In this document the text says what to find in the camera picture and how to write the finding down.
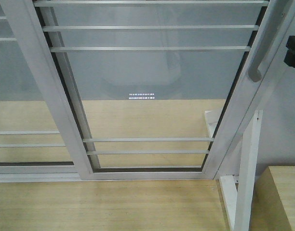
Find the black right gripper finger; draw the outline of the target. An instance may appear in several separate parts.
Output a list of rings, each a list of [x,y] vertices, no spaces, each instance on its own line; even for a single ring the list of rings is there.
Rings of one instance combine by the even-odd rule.
[[[295,36],[289,36],[286,48],[288,49],[284,62],[290,66],[295,68]]]

